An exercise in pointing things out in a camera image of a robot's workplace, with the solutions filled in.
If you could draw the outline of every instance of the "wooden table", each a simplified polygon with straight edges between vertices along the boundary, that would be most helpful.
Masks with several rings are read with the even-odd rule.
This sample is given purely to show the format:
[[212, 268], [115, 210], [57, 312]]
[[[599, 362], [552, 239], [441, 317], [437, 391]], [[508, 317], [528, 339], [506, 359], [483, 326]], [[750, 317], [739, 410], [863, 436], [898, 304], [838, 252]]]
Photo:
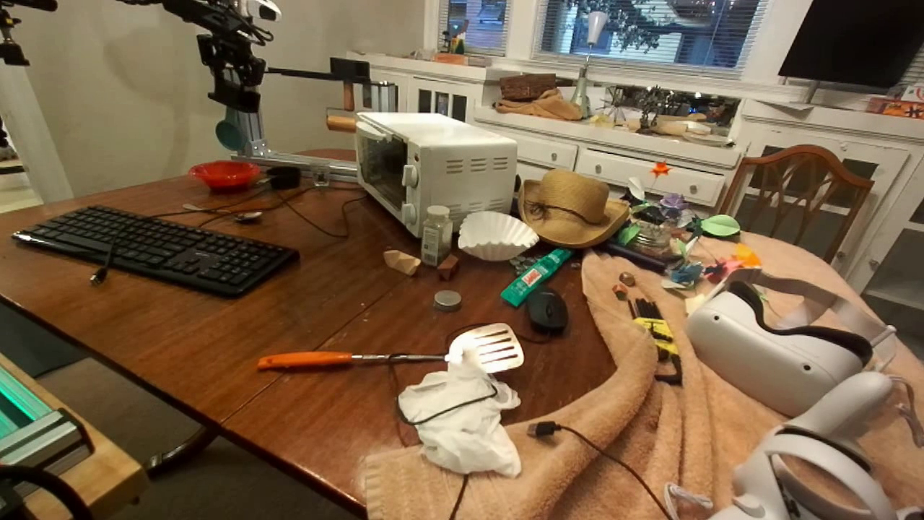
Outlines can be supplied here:
[[[15, 210], [0, 216], [0, 234], [13, 238], [18, 228], [90, 202], [140, 213], [186, 206], [228, 213], [267, 208], [259, 225], [236, 225], [228, 216], [209, 228], [291, 245], [300, 264], [245, 299], [222, 300], [125, 271], [109, 271], [106, 283], [90, 286], [98, 267], [4, 239], [0, 299], [205, 427], [353, 509], [360, 509], [360, 460], [378, 447], [417, 442], [395, 416], [398, 391], [440, 365], [258, 374], [259, 355], [280, 349], [446, 353], [466, 326], [506, 320], [519, 333], [528, 355], [528, 371], [502, 375], [522, 400], [508, 420], [555, 410], [613, 374], [580, 300], [578, 264], [552, 280], [570, 304], [573, 326], [563, 339], [541, 339], [519, 310], [499, 300], [499, 288], [513, 277], [506, 264], [462, 257], [454, 280], [440, 280], [434, 268], [417, 277], [386, 268], [381, 261], [386, 249], [417, 255], [418, 242], [358, 189], [215, 197], [193, 179], [164, 179]], [[462, 310], [437, 310], [440, 288], [456, 288]]]

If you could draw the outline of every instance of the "chair back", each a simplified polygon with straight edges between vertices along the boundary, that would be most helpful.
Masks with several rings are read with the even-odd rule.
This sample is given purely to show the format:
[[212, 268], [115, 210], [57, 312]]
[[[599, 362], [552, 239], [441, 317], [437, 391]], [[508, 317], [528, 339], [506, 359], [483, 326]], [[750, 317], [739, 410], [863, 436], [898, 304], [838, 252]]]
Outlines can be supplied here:
[[717, 210], [733, 213], [744, 231], [770, 234], [835, 261], [869, 192], [873, 179], [848, 171], [833, 151], [798, 144], [744, 156]]

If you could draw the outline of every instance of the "cowboy hat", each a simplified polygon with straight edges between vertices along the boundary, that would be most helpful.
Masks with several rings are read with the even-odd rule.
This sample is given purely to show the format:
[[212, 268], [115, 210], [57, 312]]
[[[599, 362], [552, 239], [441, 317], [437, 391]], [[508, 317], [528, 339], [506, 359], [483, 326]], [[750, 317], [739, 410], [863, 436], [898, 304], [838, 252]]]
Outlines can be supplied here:
[[590, 249], [609, 239], [630, 221], [630, 208], [609, 199], [609, 189], [593, 177], [548, 171], [541, 183], [519, 184], [519, 221], [545, 242]]

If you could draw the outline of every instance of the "white cloth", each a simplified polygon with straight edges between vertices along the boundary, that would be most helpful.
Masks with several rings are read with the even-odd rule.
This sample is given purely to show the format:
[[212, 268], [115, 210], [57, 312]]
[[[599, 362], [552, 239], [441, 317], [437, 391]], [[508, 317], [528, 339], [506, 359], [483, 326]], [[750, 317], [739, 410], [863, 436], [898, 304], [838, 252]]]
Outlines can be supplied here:
[[398, 395], [424, 457], [454, 473], [519, 473], [519, 455], [499, 426], [499, 413], [519, 407], [519, 395], [475, 365], [427, 374]]

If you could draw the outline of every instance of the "white microwave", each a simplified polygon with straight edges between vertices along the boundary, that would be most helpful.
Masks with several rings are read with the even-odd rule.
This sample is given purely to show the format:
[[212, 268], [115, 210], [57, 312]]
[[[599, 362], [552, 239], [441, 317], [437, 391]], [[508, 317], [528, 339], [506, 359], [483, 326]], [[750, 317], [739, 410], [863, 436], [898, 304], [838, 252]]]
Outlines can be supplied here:
[[441, 112], [360, 112], [358, 184], [412, 238], [427, 206], [449, 206], [454, 225], [470, 210], [512, 210], [518, 141]]

